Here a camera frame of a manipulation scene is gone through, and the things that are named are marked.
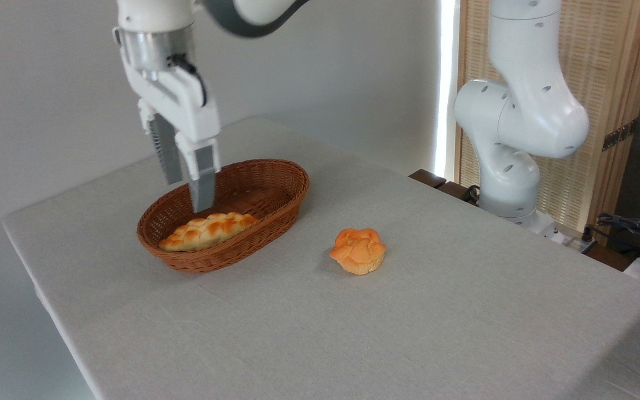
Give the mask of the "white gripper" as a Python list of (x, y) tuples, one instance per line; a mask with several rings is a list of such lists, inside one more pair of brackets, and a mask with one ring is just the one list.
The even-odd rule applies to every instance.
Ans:
[(203, 212), (213, 205), (221, 170), (215, 138), (220, 119), (210, 89), (185, 54), (168, 56), (160, 71), (138, 71), (127, 56), (121, 59), (167, 184), (183, 180), (179, 150), (188, 169), (193, 210)]

